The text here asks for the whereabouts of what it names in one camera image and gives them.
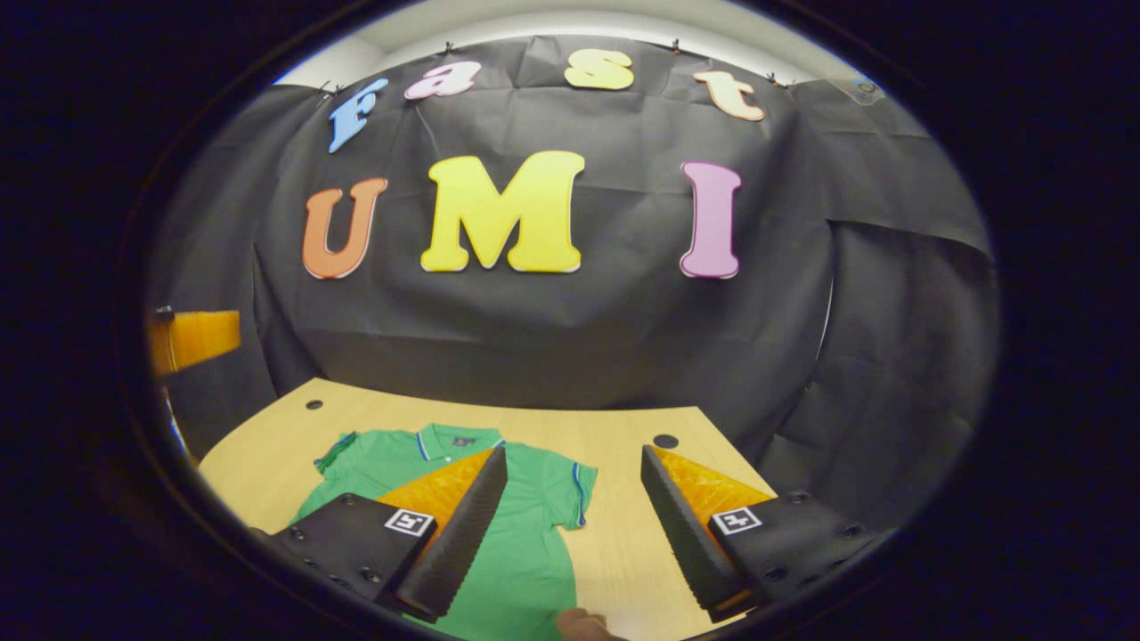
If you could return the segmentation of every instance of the black fabric backdrop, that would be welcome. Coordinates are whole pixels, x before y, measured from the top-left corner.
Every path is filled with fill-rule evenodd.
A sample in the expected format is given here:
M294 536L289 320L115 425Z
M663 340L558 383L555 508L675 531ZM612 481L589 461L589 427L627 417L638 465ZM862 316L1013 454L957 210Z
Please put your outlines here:
M569 55L633 59L621 91L570 87ZM441 64L475 87L409 102ZM717 108L699 71L748 82L759 122ZM377 78L367 125L328 154L329 113ZM465 47L361 79L339 95L276 86L202 154L154 248L149 301L237 309L242 347L170 380L203 455L312 376L442 400L547 408L698 405L777 492L807 488L872 527L897 525L969 438L997 340L982 218L952 163L889 97L849 83L789 88L705 57L595 36ZM573 274L431 274L429 168L474 155L500 190L530 155L585 157L573 182ZM743 180L727 281L689 278L679 167ZM368 253L318 281L301 260L306 201L386 178ZM514 245L518 229L506 249ZM470 250L466 238L462 241Z

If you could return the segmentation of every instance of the shirt sleeve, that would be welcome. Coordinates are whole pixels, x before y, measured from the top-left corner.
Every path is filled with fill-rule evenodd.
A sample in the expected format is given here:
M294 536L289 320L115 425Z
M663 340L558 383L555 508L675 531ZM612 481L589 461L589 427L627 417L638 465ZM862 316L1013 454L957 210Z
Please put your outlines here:
M597 468L571 461L554 452L543 452L543 481L551 525L578 529L586 525L586 510L594 493Z

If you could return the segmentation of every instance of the white wall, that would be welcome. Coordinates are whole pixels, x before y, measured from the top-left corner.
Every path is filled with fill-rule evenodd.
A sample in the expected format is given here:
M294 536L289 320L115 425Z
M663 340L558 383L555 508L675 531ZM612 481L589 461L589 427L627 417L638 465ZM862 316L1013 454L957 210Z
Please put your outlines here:
M503 38L593 34L681 48L779 82L862 74L796 32L724 0L426 0L366 25L278 83L327 88L397 65Z
M337 84L348 86L376 73L374 70L383 57L384 51L380 47L350 35L304 60L280 76L275 84L320 87L327 83L325 89L332 91Z

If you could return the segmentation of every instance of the green polo shirt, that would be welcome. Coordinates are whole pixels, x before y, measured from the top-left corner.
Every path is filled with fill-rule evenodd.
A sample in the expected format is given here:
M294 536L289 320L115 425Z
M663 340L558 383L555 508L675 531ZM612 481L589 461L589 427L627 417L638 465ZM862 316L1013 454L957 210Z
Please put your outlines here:
M293 522L345 492L378 497L499 445L506 451L507 482L498 509L447 616L429 627L471 641L559 641L554 619L577 607L578 599L570 554L555 526L586 525L595 468L504 443L498 430L432 423L418 433L352 432L314 462L325 480Z

